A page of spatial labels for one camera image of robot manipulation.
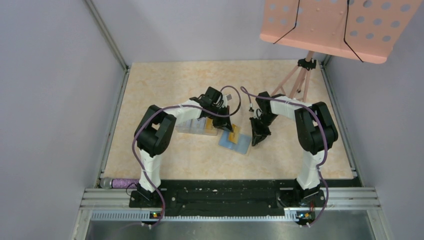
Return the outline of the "clear plastic card tray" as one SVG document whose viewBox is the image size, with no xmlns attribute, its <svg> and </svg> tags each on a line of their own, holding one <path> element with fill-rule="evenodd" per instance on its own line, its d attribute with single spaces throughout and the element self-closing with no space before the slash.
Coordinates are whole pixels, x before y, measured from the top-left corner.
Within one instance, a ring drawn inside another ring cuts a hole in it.
<svg viewBox="0 0 424 240">
<path fill-rule="evenodd" d="M 188 120 L 176 125 L 175 128 L 177 132 L 185 134 L 206 136 L 216 136 L 218 134 L 218 129 L 213 126 L 213 121 L 207 117 Z"/>
</svg>

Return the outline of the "purple glitter microphone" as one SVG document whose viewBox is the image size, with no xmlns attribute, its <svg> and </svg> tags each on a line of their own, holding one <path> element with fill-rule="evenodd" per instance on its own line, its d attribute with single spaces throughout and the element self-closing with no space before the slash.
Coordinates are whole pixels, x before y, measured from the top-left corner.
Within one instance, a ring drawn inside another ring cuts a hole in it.
<svg viewBox="0 0 424 240">
<path fill-rule="evenodd" d="M 138 183 L 138 179 L 104 177 L 99 180 L 98 186 L 102 189 L 134 189 Z"/>
</svg>

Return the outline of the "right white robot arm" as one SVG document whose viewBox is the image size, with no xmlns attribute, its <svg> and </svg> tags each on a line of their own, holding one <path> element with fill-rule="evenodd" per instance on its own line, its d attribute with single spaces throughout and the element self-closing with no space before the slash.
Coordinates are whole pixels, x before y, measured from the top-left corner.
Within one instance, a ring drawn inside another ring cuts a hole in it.
<svg viewBox="0 0 424 240">
<path fill-rule="evenodd" d="M 322 101 L 302 103 L 284 94 L 271 96 L 266 91 L 259 93 L 255 101 L 258 107 L 249 119 L 253 147 L 271 135 L 270 125 L 277 116 L 295 122 L 303 160 L 300 173 L 295 179 L 293 200 L 299 206 L 307 206 L 320 191 L 319 168 L 327 160 L 329 149 L 339 137 L 328 106 Z"/>
</svg>

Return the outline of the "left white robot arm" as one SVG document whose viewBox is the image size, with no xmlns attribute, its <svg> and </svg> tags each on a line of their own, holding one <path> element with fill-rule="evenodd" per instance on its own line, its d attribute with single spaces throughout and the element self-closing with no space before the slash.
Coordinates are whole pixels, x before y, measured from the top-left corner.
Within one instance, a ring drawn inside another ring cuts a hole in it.
<svg viewBox="0 0 424 240">
<path fill-rule="evenodd" d="M 228 100 L 227 94 L 210 86 L 205 93 L 183 103 L 166 107 L 153 104 L 147 108 L 131 144 L 132 153 L 141 167 L 137 191 L 147 206 L 154 207 L 160 202 L 162 155 L 170 145 L 175 127 L 187 121 L 208 118 L 215 129 L 233 131 Z"/>
</svg>

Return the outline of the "pink tripod stand legs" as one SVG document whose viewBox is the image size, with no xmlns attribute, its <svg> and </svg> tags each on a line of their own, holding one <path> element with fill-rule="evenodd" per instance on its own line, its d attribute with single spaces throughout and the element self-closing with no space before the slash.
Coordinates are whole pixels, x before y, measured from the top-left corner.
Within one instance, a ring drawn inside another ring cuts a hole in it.
<svg viewBox="0 0 424 240">
<path fill-rule="evenodd" d="M 279 91 L 283 95 L 288 96 L 290 99 L 294 99 L 296 94 L 303 93 L 302 97 L 298 98 L 301 102 L 306 102 L 309 90 L 309 84 L 311 79 L 311 72 L 317 67 L 317 60 L 314 59 L 314 51 L 308 51 L 305 58 L 299 59 L 297 65 L 285 76 L 285 78 L 277 85 L 271 96 L 276 95 Z M 285 83 L 297 72 L 299 73 L 293 84 L 293 87 L 289 94 L 284 90 Z"/>
</svg>

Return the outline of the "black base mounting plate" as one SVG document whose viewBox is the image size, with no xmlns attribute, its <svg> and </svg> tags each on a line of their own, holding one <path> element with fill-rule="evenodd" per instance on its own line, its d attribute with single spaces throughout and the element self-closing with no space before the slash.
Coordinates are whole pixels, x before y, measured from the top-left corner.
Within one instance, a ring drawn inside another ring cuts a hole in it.
<svg viewBox="0 0 424 240">
<path fill-rule="evenodd" d="M 126 189 L 130 208 L 165 208 L 166 217 L 283 216 L 285 208 L 322 207 L 325 187 L 304 195 L 294 179 L 164 180 L 159 192 Z"/>
</svg>

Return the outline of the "pink music stand desk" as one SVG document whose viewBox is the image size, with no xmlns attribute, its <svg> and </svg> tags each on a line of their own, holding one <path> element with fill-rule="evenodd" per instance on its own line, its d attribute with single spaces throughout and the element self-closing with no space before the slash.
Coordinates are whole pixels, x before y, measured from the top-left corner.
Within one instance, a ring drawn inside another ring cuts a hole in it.
<svg viewBox="0 0 424 240">
<path fill-rule="evenodd" d="M 316 53 L 382 64 L 420 0 L 267 0 L 260 39 Z"/>
</svg>

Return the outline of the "aluminium frame rail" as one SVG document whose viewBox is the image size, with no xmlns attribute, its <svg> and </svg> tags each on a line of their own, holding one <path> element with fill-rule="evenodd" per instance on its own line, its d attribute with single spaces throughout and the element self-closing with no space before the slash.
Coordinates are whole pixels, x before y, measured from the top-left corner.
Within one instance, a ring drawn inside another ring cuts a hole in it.
<svg viewBox="0 0 424 240">
<path fill-rule="evenodd" d="M 74 240 L 392 240 L 394 235 L 372 187 L 332 187 L 318 221 L 300 226 L 304 207 L 226 201 L 207 204 L 171 198 L 168 210 L 130 207 L 126 189 L 84 191 Z"/>
</svg>

